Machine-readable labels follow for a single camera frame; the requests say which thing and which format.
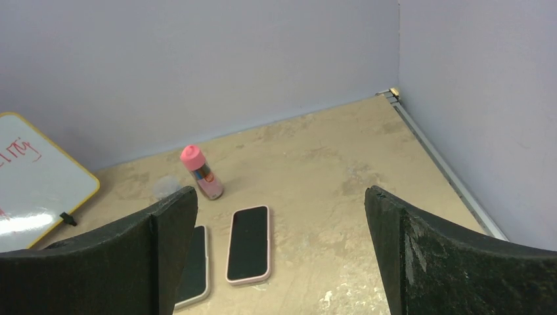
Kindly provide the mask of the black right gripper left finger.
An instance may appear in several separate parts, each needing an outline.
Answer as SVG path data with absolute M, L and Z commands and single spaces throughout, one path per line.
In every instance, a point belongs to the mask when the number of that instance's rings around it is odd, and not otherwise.
M 172 314 L 198 214 L 186 186 L 40 250 L 1 254 L 2 314 Z

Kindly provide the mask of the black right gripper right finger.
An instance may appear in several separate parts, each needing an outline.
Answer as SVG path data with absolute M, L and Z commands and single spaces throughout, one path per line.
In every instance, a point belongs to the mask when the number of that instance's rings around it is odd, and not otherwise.
M 379 186 L 365 212 L 392 314 L 555 314 L 556 253 L 503 241 Z

